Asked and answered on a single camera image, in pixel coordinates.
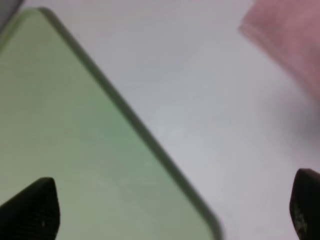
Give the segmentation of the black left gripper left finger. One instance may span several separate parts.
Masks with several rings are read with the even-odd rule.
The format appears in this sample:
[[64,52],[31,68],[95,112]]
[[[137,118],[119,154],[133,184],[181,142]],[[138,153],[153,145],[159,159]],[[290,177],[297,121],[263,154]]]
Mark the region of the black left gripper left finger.
[[0,206],[2,240],[54,240],[61,214],[55,180],[41,177]]

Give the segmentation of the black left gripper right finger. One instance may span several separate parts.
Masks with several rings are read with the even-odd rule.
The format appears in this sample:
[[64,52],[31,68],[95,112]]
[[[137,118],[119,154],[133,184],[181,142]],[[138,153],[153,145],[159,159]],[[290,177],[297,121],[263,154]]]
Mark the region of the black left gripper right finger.
[[320,238],[320,174],[300,168],[295,175],[289,212],[300,240]]

